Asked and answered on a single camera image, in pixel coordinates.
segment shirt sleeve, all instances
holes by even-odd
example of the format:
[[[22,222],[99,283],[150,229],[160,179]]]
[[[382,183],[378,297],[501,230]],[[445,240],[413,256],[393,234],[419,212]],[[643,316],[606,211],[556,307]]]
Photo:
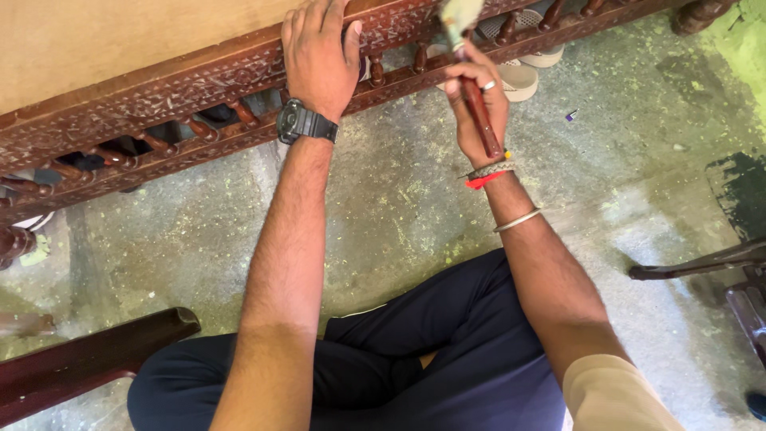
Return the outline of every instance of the shirt sleeve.
[[[573,431],[683,431],[641,372],[607,354],[582,357],[564,374]]]

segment ring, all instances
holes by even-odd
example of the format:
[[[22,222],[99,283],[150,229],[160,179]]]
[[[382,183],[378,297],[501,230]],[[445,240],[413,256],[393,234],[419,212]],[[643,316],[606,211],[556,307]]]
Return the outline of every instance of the ring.
[[[495,80],[491,80],[490,82],[488,82],[488,83],[484,84],[484,87],[481,87],[481,91],[487,91],[487,90],[489,90],[490,88],[492,88],[492,87],[495,87],[495,84],[497,84],[497,83],[495,82]]]

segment hand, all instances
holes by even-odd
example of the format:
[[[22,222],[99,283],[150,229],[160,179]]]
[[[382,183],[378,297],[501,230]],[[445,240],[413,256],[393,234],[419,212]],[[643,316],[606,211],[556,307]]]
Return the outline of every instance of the hand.
[[[473,118],[468,111],[468,106],[463,98],[462,86],[457,79],[460,75],[470,77],[476,80],[479,87],[487,85],[492,80],[495,81],[495,87],[484,91],[484,103],[489,111],[489,123],[495,131],[497,141],[502,146],[506,135],[506,123],[508,122],[508,99],[502,92],[502,80],[497,72],[497,66],[486,55],[479,51],[470,41],[465,40],[466,55],[472,63],[459,63],[449,66],[446,69],[449,78],[444,85],[444,92],[450,99],[452,111],[457,118],[457,144],[468,157],[474,169],[479,169],[492,163],[504,160],[503,155],[494,159],[486,156],[484,145],[476,131]]]
[[[287,86],[306,109],[338,123],[359,76],[359,35],[354,21],[341,46],[348,0],[313,0],[288,11],[282,23]]]

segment red wooden handle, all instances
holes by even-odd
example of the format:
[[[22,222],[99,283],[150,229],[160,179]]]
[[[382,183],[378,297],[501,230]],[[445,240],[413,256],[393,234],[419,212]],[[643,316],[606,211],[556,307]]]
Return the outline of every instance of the red wooden handle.
[[[476,125],[476,131],[479,132],[479,137],[481,137],[481,143],[484,144],[486,156],[490,159],[499,156],[502,153],[502,147],[497,142],[497,136],[495,136],[495,131],[492,130],[492,124],[489,123],[489,112],[486,110],[484,97],[481,94],[479,85],[476,84],[476,80],[463,76],[460,77],[460,82],[463,84],[463,95],[466,98],[468,111],[471,112],[473,123]]]

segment wristwatch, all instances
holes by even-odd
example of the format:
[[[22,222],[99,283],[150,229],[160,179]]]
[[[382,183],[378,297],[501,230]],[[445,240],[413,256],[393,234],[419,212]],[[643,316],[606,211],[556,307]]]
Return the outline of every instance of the wristwatch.
[[[277,136],[281,143],[293,145],[300,135],[325,138],[335,143],[338,125],[322,114],[307,110],[300,100],[292,98],[277,114]]]

